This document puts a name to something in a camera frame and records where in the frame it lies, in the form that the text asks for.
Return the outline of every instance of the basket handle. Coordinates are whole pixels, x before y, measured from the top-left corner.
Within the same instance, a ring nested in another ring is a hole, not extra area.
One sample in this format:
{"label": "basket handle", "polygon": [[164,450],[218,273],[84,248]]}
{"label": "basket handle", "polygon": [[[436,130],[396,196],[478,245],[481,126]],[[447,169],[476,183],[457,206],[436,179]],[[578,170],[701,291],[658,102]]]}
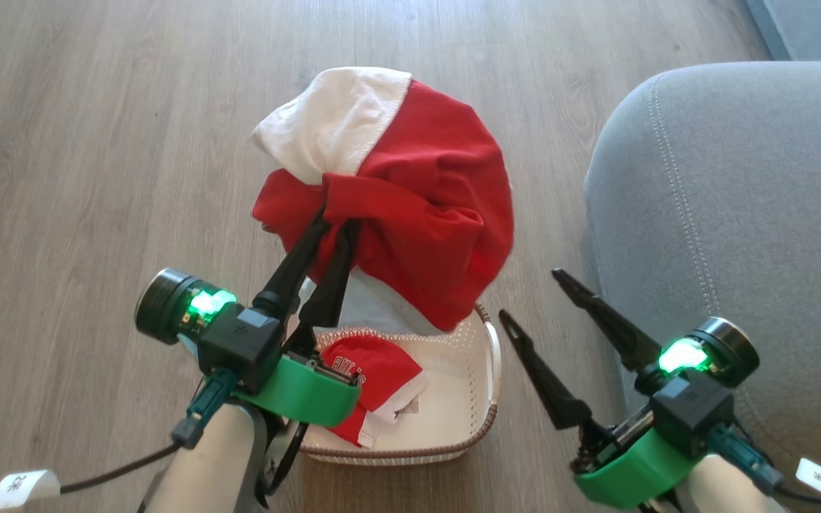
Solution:
{"label": "basket handle", "polygon": [[499,403],[499,387],[502,385],[502,351],[499,345],[499,334],[491,321],[483,321],[490,336],[490,361],[492,361],[492,383],[490,383],[490,405]]}

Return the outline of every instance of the wooden floor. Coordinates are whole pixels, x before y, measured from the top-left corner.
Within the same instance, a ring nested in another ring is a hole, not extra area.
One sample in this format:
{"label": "wooden floor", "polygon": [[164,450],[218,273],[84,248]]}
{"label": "wooden floor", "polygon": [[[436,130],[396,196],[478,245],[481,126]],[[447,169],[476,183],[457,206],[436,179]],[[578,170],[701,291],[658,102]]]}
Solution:
{"label": "wooden floor", "polygon": [[[659,71],[765,58],[742,0],[0,0],[0,478],[71,481],[167,444],[197,370],[137,334],[135,301],[164,266],[261,286],[282,251],[249,212],[274,163],[247,136],[338,66],[411,71],[479,112],[517,217],[485,304],[518,314],[614,421],[613,358],[548,279],[563,266],[593,282],[582,181],[597,134]],[[498,420],[465,457],[301,460],[274,512],[599,510],[570,480],[573,432],[553,431],[504,350]],[[134,511],[157,468],[27,511]]]}

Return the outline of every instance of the sofa stitching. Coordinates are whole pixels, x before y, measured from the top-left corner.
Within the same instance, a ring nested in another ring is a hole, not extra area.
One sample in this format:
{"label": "sofa stitching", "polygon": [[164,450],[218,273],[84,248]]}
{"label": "sofa stitching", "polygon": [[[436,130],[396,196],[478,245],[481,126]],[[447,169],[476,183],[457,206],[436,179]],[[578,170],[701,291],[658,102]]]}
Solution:
{"label": "sofa stitching", "polygon": [[698,260],[701,261],[701,273],[704,275],[704,279],[708,282],[708,291],[711,295],[711,302],[714,303],[714,314],[720,315],[721,308],[718,306],[718,296],[714,293],[714,282],[711,280],[711,274],[708,271],[708,263],[705,261],[705,252],[701,249],[701,238],[698,237],[698,230],[696,229],[695,221],[693,221],[693,209],[690,208],[690,202],[686,196],[686,191],[683,188],[683,181],[680,176],[680,168],[677,167],[677,160],[673,158],[673,150],[671,149],[671,142],[667,137],[667,129],[664,127],[664,119],[661,117],[661,105],[658,102],[658,83],[655,82],[654,88],[654,104],[655,109],[658,111],[658,123],[661,124],[661,133],[664,136],[664,144],[667,146],[667,153],[671,157],[671,166],[673,168],[673,174],[676,176],[676,181],[678,188],[680,188],[680,196],[682,196],[683,208],[686,211],[686,218],[688,220],[688,227],[693,232],[693,238],[695,239],[695,247],[696,252],[698,253]]}
{"label": "sofa stitching", "polygon": [[[705,280],[703,276],[703,272],[701,271],[701,266],[698,265],[698,257],[696,256],[695,246],[693,244],[693,240],[690,237],[690,230],[688,230],[688,224],[686,223],[686,217],[683,213],[683,204],[680,201],[680,196],[677,194],[677,185],[673,178],[673,172],[671,171],[671,162],[668,160],[668,153],[664,149],[664,142],[661,140],[661,133],[663,133],[663,123],[661,124],[661,130],[658,130],[658,123],[661,122],[661,104],[658,101],[658,85],[661,82],[661,78],[663,78],[667,73],[661,73],[658,75],[658,78],[655,78],[654,83],[651,84],[651,87],[648,91],[648,114],[651,117],[651,127],[654,129],[654,136],[658,140],[658,147],[661,150],[661,159],[664,161],[664,171],[667,172],[667,178],[671,183],[671,191],[673,192],[673,200],[677,204],[677,213],[680,215],[680,222],[683,227],[683,234],[686,236],[686,244],[688,250],[690,250],[690,256],[693,257],[693,265],[696,269],[696,275],[698,276],[698,285],[701,286],[701,293],[703,293],[703,298],[705,299],[705,308],[711,314],[711,300],[708,296],[708,290],[705,288]],[[652,108],[652,97],[654,100],[654,108]],[[667,133],[663,133],[664,140],[667,140]]]}

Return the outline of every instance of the brown basket rim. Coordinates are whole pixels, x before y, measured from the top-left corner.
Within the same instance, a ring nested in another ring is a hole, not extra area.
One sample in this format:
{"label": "brown basket rim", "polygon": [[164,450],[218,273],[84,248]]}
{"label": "brown basket rim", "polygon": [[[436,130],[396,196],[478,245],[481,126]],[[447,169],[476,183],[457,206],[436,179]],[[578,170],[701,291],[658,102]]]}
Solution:
{"label": "brown basket rim", "polygon": [[[492,324],[489,313],[483,308],[483,305],[477,303],[475,305],[477,316],[480,317],[483,324]],[[437,447],[430,447],[427,449],[408,449],[406,451],[369,451],[359,452],[355,450],[341,450],[341,449],[319,449],[315,447],[307,447],[300,445],[300,452],[311,455],[311,457],[342,457],[353,459],[388,459],[388,458],[417,458],[417,457],[437,457],[438,455],[449,455],[452,452],[466,451],[481,441],[492,428],[493,421],[496,420],[497,405],[490,405],[486,412],[486,418],[483,419],[480,429],[475,434],[471,435],[467,440],[459,442],[454,445],[440,445]]]}

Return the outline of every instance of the garment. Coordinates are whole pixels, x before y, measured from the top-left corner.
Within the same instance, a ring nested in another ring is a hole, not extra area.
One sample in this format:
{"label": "garment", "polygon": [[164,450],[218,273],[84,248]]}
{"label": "garment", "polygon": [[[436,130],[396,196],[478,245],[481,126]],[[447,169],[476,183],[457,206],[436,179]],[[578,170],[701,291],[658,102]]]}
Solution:
{"label": "garment", "polygon": [[254,141],[284,169],[253,209],[290,250],[325,205],[336,231],[361,219],[355,265],[394,289],[440,331],[467,317],[512,249],[502,153],[472,108],[382,68],[335,68],[277,108]]}
{"label": "garment", "polygon": [[359,374],[358,405],[331,431],[352,444],[371,447],[382,426],[398,421],[398,411],[426,388],[426,373],[398,345],[374,335],[340,338],[322,351],[339,373]]}

